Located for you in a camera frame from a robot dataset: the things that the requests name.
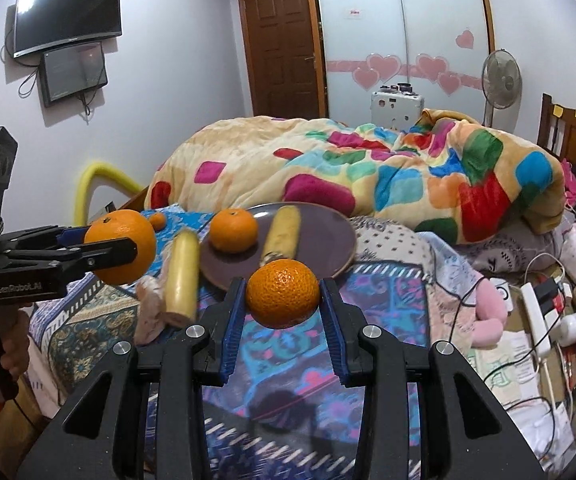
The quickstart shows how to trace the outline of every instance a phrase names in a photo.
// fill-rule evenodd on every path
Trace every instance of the tangerine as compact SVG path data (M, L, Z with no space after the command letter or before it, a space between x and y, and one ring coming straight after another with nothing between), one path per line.
M136 257L122 266L95 270L95 274L108 285L132 283L143 276L157 255L157 237L144 216L131 209L119 209L102 216L90 224L85 243L130 238L136 244Z
M208 240L223 253L236 254L247 251L257 242L257 220L245 209L224 209L210 221Z
M148 218L148 221L150 222L150 224L152 225L152 227L156 232L165 229L165 225L167 224L167 218L163 213L161 213L161 211L157 211L156 213L151 215L150 218Z
M319 282L296 260L274 260L250 277L245 301L252 317L267 328L295 326L312 316L319 304Z

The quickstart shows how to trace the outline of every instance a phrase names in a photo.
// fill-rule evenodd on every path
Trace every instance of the tv screen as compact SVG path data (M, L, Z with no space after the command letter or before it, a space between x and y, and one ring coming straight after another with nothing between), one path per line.
M119 0L16 0L14 57L120 35Z

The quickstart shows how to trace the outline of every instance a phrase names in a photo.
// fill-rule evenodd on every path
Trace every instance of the door panel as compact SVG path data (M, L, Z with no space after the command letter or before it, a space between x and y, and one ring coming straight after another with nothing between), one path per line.
M318 117L308 0L244 0L244 10L255 115Z

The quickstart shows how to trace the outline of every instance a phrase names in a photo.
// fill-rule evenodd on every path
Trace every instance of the silver screw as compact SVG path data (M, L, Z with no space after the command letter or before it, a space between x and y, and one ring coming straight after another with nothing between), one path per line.
M366 325L361 331L363 332L363 335L371 339L375 339L381 335L381 329L375 325Z
M132 345L127 341L119 341L116 345L112 347L112 351L117 355L125 355L130 351L131 348Z
M206 329L201 325L191 325L185 329L185 334L188 337L201 337L203 334L206 333Z
M443 355L450 355L454 352L454 346L447 341L439 341L437 343L437 352Z

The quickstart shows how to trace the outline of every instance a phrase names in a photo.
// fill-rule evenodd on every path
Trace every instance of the purple plate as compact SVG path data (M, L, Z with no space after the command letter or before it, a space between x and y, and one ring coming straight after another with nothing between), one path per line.
M279 208L295 205L301 212L301 232L296 260L306 264L318 280L335 278L354 259L357 238L348 218L334 209L303 202L264 204L248 209L257 219L257 244L245 253L225 254L214 249L208 237L201 242L200 266L213 285L228 290L233 278L245 279L259 268L261 250Z

